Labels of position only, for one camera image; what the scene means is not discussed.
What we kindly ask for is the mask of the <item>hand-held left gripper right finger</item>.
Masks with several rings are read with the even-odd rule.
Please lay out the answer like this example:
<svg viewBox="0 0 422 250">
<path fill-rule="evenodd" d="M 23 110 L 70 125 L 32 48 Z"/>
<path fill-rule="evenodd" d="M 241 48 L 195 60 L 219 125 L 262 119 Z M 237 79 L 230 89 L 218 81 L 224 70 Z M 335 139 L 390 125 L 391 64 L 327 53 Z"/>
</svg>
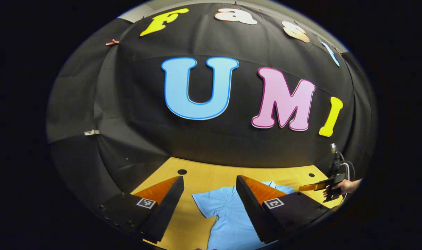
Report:
<svg viewBox="0 0 422 250">
<path fill-rule="evenodd" d="M 302 192 L 286 194 L 243 175 L 236 177 L 236 191 L 265 244 L 295 237 L 332 214 L 332 209 Z"/>
</svg>

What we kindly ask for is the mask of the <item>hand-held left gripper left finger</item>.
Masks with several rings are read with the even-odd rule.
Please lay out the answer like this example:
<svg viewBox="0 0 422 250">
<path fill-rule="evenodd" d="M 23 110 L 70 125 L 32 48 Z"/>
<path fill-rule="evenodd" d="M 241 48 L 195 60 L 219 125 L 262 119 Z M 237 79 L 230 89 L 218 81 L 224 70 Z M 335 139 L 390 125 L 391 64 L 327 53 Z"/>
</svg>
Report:
<svg viewBox="0 0 422 250">
<path fill-rule="evenodd" d="M 97 212 L 125 234 L 158 243 L 183 192 L 184 178 L 179 175 L 134 194 L 117 194 L 100 203 Z"/>
</svg>

